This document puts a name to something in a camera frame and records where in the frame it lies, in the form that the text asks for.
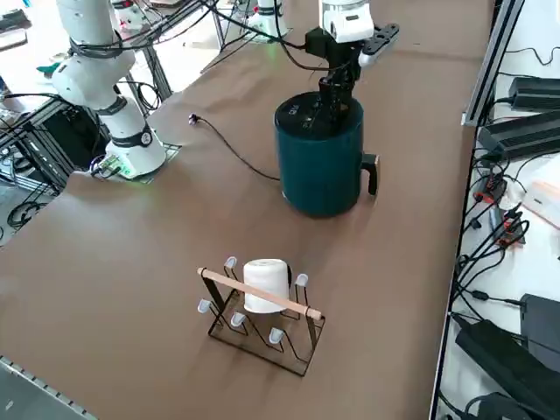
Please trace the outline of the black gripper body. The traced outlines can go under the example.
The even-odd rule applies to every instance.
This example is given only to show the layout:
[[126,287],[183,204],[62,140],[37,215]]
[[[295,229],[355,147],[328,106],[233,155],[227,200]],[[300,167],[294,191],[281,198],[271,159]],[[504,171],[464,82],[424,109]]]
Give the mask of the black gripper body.
[[329,73],[347,67],[361,50],[360,41],[337,43],[331,34],[316,27],[304,36],[304,51],[327,62]]

